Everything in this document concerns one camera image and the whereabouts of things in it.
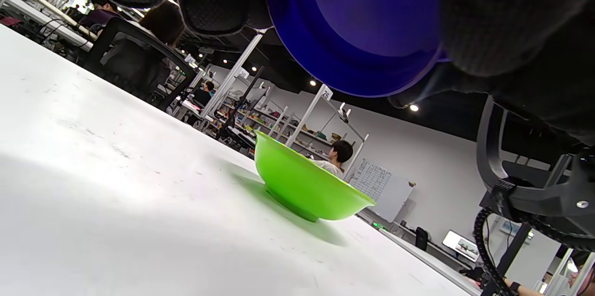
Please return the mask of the person's left hand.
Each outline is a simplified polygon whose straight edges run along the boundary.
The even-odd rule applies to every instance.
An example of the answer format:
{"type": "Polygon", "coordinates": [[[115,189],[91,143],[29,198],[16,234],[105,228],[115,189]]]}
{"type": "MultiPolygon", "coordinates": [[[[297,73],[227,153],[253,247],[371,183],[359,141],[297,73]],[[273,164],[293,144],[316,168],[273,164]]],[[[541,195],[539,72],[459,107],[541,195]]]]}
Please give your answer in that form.
{"type": "Polygon", "coordinates": [[[594,145],[594,0],[177,0],[201,36],[273,27],[308,73],[395,105],[488,93],[594,145]]]}

